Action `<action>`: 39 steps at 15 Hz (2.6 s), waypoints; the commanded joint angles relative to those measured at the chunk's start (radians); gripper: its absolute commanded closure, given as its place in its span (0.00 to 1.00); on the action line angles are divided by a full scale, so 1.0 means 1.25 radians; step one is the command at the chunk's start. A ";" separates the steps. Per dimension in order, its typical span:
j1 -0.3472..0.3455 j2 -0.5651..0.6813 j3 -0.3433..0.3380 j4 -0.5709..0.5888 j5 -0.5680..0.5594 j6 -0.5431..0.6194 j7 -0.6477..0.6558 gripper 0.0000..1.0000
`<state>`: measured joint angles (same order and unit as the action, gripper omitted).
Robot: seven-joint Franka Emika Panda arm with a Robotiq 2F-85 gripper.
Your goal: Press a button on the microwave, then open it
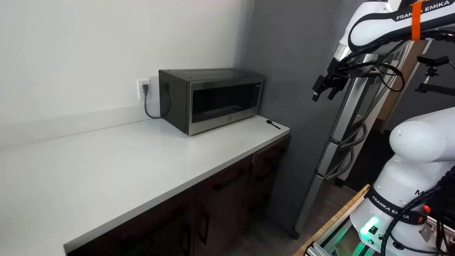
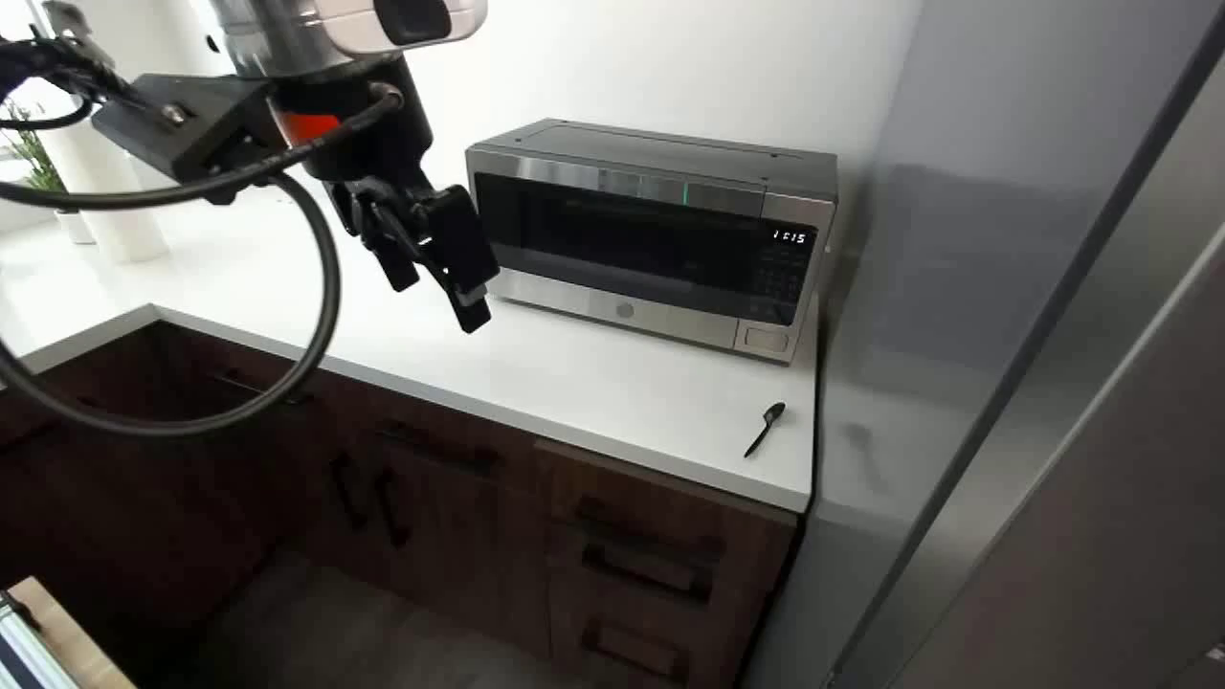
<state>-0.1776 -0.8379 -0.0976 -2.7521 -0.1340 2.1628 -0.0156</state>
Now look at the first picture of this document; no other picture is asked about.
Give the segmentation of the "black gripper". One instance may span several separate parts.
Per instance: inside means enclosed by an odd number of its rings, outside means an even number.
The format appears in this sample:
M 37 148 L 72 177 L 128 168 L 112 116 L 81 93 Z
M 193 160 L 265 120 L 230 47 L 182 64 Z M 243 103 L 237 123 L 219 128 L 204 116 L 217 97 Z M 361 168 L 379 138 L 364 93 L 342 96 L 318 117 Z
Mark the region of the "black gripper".
M 327 98 L 332 100 L 339 91 L 344 90 L 349 76 L 347 64 L 332 60 L 327 69 L 325 76 L 319 76 L 312 86 L 312 101 L 317 101 L 324 91 L 328 91 Z

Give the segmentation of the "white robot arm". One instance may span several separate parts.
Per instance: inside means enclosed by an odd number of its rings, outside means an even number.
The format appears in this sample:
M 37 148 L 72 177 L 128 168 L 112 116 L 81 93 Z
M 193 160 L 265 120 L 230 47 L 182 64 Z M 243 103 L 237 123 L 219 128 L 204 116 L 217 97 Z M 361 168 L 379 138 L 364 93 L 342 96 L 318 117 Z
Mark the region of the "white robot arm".
M 415 0 L 405 7 L 365 2 L 352 15 L 312 94 L 335 93 L 356 77 L 356 56 L 403 42 L 450 42 L 453 26 L 455 0 Z M 351 224 L 359 241 L 381 256 L 443 256 L 443 236 L 429 244 L 420 229 L 428 218 L 425 202 L 453 181 L 455 108 L 401 123 L 392 130 L 389 144 L 393 155 L 349 215 Z

